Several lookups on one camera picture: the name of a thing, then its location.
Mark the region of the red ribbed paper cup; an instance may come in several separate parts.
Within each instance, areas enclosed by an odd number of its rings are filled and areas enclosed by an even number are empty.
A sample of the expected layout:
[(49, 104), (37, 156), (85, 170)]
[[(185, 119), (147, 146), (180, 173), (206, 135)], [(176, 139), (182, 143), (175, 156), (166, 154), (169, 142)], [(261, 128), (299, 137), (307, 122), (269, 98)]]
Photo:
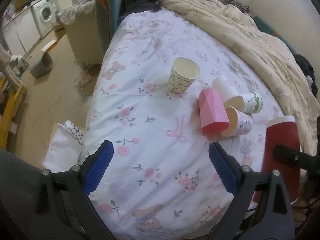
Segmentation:
[(298, 199), (300, 168), (290, 151), (300, 151), (297, 124), (294, 116), (274, 118), (267, 123), (266, 140), (261, 171), (280, 171), (289, 194), (290, 202)]

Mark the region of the white purple patterned paper cup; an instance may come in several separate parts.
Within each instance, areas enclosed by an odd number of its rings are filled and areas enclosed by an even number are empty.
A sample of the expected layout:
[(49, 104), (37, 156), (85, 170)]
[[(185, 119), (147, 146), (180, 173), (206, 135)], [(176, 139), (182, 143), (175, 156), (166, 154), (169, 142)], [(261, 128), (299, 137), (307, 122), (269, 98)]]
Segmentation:
[(233, 137), (246, 135), (252, 129), (252, 117), (246, 113), (242, 113), (234, 107), (225, 108), (229, 126), (226, 130), (220, 132), (223, 137)]

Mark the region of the white green printed paper cup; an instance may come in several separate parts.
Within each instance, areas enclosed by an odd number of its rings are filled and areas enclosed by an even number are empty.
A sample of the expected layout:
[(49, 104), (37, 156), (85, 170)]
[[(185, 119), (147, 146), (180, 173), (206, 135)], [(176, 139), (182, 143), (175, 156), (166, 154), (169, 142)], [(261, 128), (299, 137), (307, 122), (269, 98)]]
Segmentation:
[(263, 98), (257, 92), (240, 95), (240, 111), (247, 114), (257, 114), (263, 107)]

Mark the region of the pink faceted plastic cup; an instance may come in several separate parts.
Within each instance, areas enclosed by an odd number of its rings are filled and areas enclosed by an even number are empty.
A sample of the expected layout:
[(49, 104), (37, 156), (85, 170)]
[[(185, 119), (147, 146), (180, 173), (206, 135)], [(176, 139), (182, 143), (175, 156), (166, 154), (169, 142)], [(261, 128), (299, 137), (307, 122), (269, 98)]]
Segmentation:
[(199, 94), (199, 110), (203, 134), (220, 133), (229, 127), (229, 118), (223, 101), (215, 89), (206, 88), (201, 90)]

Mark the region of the plain white paper cup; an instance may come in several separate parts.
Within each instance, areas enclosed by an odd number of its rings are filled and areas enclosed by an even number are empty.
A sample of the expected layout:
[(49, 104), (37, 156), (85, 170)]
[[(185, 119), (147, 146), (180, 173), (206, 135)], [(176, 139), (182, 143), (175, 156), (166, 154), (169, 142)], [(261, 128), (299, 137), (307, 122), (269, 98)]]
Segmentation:
[(218, 76), (212, 81), (212, 88), (221, 96), (225, 107), (234, 107), (239, 111), (244, 109), (244, 100), (241, 93), (232, 86), (225, 76)]

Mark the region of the cream patterned paper cup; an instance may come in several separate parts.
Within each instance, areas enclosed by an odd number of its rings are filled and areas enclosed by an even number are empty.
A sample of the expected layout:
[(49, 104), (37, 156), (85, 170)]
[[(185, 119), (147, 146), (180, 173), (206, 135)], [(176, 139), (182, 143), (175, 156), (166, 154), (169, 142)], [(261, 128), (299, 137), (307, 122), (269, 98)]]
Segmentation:
[(185, 57), (174, 59), (168, 86), (173, 93), (184, 93), (201, 74), (200, 67), (192, 60)]

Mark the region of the cream bear print duvet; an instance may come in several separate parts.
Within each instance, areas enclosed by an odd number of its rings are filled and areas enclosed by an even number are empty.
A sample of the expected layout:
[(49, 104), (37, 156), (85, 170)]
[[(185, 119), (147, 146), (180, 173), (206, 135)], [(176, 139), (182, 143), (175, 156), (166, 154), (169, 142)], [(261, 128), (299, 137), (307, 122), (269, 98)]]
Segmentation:
[(227, 46), (262, 79), (283, 112), (295, 117), (302, 149), (317, 152), (319, 103), (291, 51), (279, 38), (261, 32), (251, 16), (218, 0), (159, 0)]

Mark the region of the white floral bed sheet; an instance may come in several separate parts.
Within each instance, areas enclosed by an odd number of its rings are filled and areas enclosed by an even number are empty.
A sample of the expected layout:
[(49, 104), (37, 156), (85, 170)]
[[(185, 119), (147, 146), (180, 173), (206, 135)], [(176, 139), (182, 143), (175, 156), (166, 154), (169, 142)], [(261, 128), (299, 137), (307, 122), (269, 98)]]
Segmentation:
[[(168, 79), (174, 59), (194, 61), (201, 74), (181, 94)], [(285, 116), (268, 87), (240, 57), (174, 12), (127, 16), (101, 67), (82, 145), (58, 128), (44, 167), (66, 171), (103, 141), (114, 156), (90, 199), (117, 239), (188, 239), (206, 235), (233, 196), (213, 167), (202, 134), (199, 94), (218, 76), (240, 92), (258, 92), (261, 111), (247, 135), (220, 138), (241, 165), (260, 171), (267, 123)]]

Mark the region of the yellow wooden stool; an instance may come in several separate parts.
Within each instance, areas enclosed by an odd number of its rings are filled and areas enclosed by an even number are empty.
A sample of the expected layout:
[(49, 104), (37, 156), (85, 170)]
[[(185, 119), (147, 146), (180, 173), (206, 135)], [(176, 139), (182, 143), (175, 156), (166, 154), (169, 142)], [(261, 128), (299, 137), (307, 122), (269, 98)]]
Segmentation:
[(19, 104), (21, 103), (21, 100), (25, 91), (26, 91), (26, 88), (22, 83), (15, 92), (12, 92), (12, 94), (10, 95), (7, 101), (6, 107), (4, 109), (4, 113), (1, 118), (1, 133), (0, 133), (1, 150), (5, 149), (7, 146), (7, 139), (8, 139), (8, 134), (11, 128), (11, 122), (14, 115), (16, 114)]

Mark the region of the grey tipped waste bin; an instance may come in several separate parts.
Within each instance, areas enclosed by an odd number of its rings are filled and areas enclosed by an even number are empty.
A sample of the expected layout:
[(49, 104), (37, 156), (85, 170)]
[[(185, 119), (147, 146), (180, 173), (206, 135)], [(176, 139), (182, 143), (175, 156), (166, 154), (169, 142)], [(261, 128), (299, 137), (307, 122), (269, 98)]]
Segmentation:
[(30, 64), (29, 72), (34, 78), (38, 78), (47, 74), (53, 66), (51, 56), (45, 52), (42, 56)]

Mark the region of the small cardboard box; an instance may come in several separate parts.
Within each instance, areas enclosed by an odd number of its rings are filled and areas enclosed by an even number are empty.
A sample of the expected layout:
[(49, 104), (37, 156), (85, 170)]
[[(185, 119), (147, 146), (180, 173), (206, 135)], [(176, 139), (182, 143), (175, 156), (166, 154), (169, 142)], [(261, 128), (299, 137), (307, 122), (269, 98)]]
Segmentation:
[(44, 47), (42, 47), (41, 52), (47, 53), (49, 52), (51, 49), (53, 49), (55, 46), (57, 45), (57, 40), (51, 40), (50, 42), (48, 42)]

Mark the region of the white washing machine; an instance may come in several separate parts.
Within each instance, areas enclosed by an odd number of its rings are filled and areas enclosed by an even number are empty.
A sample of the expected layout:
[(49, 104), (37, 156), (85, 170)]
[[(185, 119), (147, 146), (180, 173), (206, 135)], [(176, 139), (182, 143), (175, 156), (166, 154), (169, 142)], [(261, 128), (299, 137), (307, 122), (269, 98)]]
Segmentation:
[(40, 34), (40, 38), (44, 39), (53, 29), (52, 22), (56, 15), (56, 6), (54, 1), (39, 0), (31, 6), (31, 11)]

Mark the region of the teal orange headboard cushion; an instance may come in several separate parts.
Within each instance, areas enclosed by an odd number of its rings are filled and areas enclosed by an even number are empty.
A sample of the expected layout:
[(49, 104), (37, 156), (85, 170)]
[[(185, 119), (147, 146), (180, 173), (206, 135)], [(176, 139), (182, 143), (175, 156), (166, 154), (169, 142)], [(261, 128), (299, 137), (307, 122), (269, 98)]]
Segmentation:
[(95, 0), (99, 38), (106, 53), (118, 28), (122, 0)]

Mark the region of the black clothing by wall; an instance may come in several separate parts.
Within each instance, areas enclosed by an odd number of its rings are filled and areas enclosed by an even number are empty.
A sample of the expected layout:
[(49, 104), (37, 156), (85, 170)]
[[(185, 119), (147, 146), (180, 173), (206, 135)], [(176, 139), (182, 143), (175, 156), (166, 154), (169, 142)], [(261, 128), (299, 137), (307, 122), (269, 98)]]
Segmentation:
[(316, 85), (316, 78), (313, 67), (311, 66), (310, 62), (300, 54), (294, 55), (294, 58), (306, 78), (309, 89), (312, 91), (313, 95), (316, 96), (318, 93), (318, 87)]

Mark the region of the teal pillow by wall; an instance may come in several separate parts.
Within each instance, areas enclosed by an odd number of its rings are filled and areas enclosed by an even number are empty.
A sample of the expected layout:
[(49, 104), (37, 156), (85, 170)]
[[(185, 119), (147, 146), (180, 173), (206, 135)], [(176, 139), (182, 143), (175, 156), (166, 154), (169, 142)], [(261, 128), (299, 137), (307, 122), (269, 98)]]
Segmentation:
[(264, 33), (267, 33), (269, 35), (272, 35), (274, 37), (279, 38), (280, 40), (282, 40), (286, 46), (289, 48), (289, 50), (291, 51), (291, 53), (293, 55), (296, 55), (297, 52), (294, 50), (294, 48), (285, 40), (285, 38), (283, 38), (280, 34), (278, 34), (268, 23), (266, 23), (262, 18), (260, 18), (259, 16), (254, 16), (253, 18), (254, 22), (256, 23), (258, 29)]

